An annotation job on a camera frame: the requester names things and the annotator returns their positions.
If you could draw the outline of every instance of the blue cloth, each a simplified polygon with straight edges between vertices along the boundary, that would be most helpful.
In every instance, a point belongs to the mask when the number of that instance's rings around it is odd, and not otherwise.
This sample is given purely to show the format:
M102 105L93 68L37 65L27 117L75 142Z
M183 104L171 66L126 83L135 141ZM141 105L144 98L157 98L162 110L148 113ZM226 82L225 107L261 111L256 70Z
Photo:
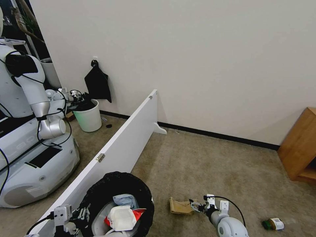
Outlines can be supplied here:
M133 195L130 194L120 194L113 197L113 201L118 206L131 206L131 209L139 208L138 203Z

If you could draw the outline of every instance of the label on can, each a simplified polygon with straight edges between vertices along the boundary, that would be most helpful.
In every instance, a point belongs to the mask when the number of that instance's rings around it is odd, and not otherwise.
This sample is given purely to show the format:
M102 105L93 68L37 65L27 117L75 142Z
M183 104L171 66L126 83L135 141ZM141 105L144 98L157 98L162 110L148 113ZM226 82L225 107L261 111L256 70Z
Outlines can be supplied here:
M284 229L284 223L279 218L271 218L270 220L275 224L276 230Z

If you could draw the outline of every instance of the black baseboard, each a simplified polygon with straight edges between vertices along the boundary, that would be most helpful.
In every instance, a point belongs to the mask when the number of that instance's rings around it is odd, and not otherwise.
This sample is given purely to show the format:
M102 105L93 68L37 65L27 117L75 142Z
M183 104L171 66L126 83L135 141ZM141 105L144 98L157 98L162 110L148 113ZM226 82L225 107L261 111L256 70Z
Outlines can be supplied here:
M128 119L129 118L128 115L121 115L121 114L112 113L112 112L108 112L108 111L104 111L104 110L100 110L100 114L104 114L104 115L108 115L108 116L112 116L112 117L117 117L117 118L121 118L121 119Z
M104 115L117 117L117 118L122 118L122 119L129 118L129 116L127 116L127 115L116 114L116 113L107 112L107 111L103 111L103 110L100 110L100 113L104 114ZM221 133L214 133L214 132L199 130L199 129L195 129L195 128L183 127L183 126L164 123L164 122L158 122L158 124L161 127L172 128L172 129L177 129L177 130L181 130L181 131L205 135L205 136L209 136L209 137L224 139L224 140L228 140L228 141L239 142L239 143L244 143L244 144L248 144L248 145L268 148L271 150L278 150L280 147L279 145L274 145L274 144L270 144L270 143L264 143L264 142L250 140L250 139L229 136L229 135L225 135L225 134L221 134Z

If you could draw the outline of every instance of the wooden cabinet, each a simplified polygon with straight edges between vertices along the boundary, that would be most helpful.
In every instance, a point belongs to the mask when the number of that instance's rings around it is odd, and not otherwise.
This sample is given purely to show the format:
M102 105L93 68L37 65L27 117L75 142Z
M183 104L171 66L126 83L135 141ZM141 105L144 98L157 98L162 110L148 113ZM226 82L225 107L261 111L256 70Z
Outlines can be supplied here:
M304 110L277 152L291 180L316 183L316 108Z

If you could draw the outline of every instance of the black bag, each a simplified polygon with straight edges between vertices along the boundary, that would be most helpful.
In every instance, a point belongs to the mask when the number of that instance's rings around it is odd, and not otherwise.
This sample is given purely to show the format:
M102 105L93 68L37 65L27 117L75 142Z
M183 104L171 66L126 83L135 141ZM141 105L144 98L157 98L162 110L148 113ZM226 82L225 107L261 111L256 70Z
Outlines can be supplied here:
M91 66L91 71L85 76L85 82L91 98L107 99L112 103L107 74L101 71L97 60L92 60Z
M83 237L93 236L92 223L102 208L113 201L113 196L131 194L135 197L140 208L146 208L142 214L140 224L134 237L144 237L148 234L154 217L154 203L147 185L130 173L112 172L104 175L102 179L92 185L73 213L78 216L82 209L87 208L90 213L89 221L71 220L81 230Z

